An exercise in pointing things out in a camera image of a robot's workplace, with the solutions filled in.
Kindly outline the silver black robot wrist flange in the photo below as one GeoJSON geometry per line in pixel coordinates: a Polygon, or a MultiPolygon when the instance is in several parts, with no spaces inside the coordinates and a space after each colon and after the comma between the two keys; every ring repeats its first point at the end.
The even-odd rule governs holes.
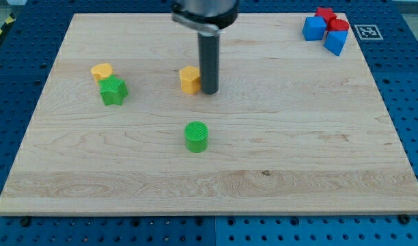
{"type": "Polygon", "coordinates": [[[219,36],[235,22],[238,8],[239,0],[173,0],[171,17],[203,36],[219,36]]]}

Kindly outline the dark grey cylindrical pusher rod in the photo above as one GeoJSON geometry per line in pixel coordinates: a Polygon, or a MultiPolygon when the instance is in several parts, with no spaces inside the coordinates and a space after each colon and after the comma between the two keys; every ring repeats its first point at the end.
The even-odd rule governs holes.
{"type": "Polygon", "coordinates": [[[215,94],[219,90],[219,37],[198,33],[201,90],[215,94]]]}

